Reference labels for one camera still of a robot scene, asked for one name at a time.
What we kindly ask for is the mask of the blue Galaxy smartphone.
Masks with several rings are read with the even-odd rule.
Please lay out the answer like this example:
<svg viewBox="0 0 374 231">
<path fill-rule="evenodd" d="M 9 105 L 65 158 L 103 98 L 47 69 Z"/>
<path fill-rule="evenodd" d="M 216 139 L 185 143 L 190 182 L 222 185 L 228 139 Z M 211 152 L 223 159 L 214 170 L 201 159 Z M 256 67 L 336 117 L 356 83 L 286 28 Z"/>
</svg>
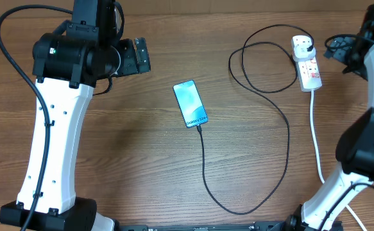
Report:
<svg viewBox="0 0 374 231">
<path fill-rule="evenodd" d="M 173 91 L 187 128 L 208 122 L 208 115 L 193 80 L 174 85 Z"/>
</svg>

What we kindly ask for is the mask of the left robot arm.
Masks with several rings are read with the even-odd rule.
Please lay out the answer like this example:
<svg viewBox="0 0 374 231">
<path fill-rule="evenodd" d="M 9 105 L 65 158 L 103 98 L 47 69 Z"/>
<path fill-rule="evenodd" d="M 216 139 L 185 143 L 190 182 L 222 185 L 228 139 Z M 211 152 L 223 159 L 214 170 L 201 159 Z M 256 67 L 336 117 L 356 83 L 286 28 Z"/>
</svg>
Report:
<svg viewBox="0 0 374 231">
<path fill-rule="evenodd" d="M 33 75 L 24 79 L 37 98 L 30 160 L 0 222 L 21 230 L 119 230 L 95 200 L 76 195 L 76 158 L 83 120 L 99 80 L 149 72 L 144 38 L 125 39 L 119 2 L 75 1 L 71 18 L 33 46 Z"/>
</svg>

